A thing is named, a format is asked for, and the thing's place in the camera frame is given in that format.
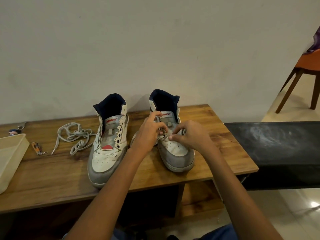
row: cream plastic tray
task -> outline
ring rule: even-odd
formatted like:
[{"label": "cream plastic tray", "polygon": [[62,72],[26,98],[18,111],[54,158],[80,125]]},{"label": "cream plastic tray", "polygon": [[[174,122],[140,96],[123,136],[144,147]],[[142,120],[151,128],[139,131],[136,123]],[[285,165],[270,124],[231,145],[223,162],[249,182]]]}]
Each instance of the cream plastic tray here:
[{"label": "cream plastic tray", "polygon": [[28,146],[26,134],[0,138],[0,194],[7,189]]}]

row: wooden chair leg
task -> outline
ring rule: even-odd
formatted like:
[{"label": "wooden chair leg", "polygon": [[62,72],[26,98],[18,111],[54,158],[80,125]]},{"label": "wooden chair leg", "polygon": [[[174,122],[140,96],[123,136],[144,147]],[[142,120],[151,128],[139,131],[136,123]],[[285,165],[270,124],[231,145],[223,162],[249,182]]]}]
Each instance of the wooden chair leg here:
[{"label": "wooden chair leg", "polygon": [[288,100],[290,94],[292,93],[294,87],[297,85],[297,83],[298,83],[300,77],[302,76],[302,74],[303,74],[303,69],[298,70],[298,72],[297,72],[297,74],[296,74],[296,77],[294,78],[294,80],[293,80],[293,82],[291,83],[288,91],[287,91],[286,94],[284,95],[281,103],[279,104],[277,110],[275,111],[276,114],[280,113],[283,105],[284,105],[284,104],[286,103],[286,101]]},{"label": "wooden chair leg", "polygon": [[311,100],[311,106],[310,109],[316,109],[318,98],[320,94],[320,75],[317,75],[315,77],[314,81],[314,87],[313,87],[313,94],[312,94],[312,100]]},{"label": "wooden chair leg", "polygon": [[292,72],[290,73],[290,75],[288,76],[286,82],[283,84],[280,92],[285,88],[285,86],[287,85],[287,83],[291,80],[291,78],[294,76],[294,74],[297,72],[297,68],[292,69]]}]

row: chair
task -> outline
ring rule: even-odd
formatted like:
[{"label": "chair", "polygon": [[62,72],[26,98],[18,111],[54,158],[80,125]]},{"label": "chair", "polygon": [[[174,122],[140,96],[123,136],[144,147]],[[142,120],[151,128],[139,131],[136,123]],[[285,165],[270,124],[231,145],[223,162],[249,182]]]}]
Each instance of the chair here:
[{"label": "chair", "polygon": [[288,91],[286,92],[285,96],[283,97],[281,103],[279,104],[277,110],[275,111],[276,114],[280,113],[282,107],[286,103],[287,99],[289,98],[290,94],[292,93],[294,87],[297,85],[300,77],[302,74],[309,74],[315,76],[312,100],[310,109],[316,109],[319,94],[320,94],[320,49],[306,55],[302,55],[298,60],[298,63],[295,65],[294,69],[290,73],[289,77],[287,78],[286,82],[282,86],[282,89],[287,85],[290,79],[296,75],[294,80],[292,81]]}]

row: high-top sneaker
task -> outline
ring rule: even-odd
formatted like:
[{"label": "high-top sneaker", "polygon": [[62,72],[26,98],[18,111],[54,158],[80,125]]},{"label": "high-top sneaker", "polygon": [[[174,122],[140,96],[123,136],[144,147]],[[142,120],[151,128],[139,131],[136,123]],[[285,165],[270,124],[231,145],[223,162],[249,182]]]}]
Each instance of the high-top sneaker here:
[{"label": "high-top sneaker", "polygon": [[161,111],[163,116],[157,117],[157,121],[164,122],[168,126],[168,133],[159,135],[158,148],[161,159],[165,166],[172,172],[184,172],[193,167],[195,157],[194,150],[181,145],[176,141],[170,141],[169,136],[174,128],[181,123],[177,106],[179,96],[173,96],[170,93],[156,89],[149,99],[150,111]]},{"label": "high-top sneaker", "polygon": [[100,125],[89,156],[88,175],[95,187],[102,188],[127,152],[129,118],[126,101],[117,93],[93,107]]}]

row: shoelace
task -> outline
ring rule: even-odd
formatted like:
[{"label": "shoelace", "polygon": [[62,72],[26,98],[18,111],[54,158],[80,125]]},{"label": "shoelace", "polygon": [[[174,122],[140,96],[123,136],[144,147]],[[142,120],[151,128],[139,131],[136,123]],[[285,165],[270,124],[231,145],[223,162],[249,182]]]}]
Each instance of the shoelace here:
[{"label": "shoelace", "polygon": [[[78,126],[78,129],[75,130],[74,132],[70,132],[69,128],[72,127],[72,126]],[[68,136],[66,139],[61,136],[61,133],[62,133],[63,130],[66,130],[66,134]],[[90,136],[95,136],[96,135],[95,133],[92,132],[91,129],[82,129],[81,128],[81,124],[76,123],[76,122],[72,122],[72,123],[63,125],[62,127],[60,127],[58,129],[57,133],[58,133],[58,137],[57,137],[56,145],[54,146],[54,149],[53,149],[51,155],[57,149],[60,139],[63,140],[63,141],[66,141],[66,142],[71,142],[71,141],[75,141],[75,140],[79,139],[80,137],[87,138],[86,141],[84,141],[84,140],[78,141],[71,148],[70,155],[74,155],[77,151],[82,151],[84,149],[87,149],[87,148],[91,147],[93,145],[93,143],[87,145],[89,140],[90,140]]]}]

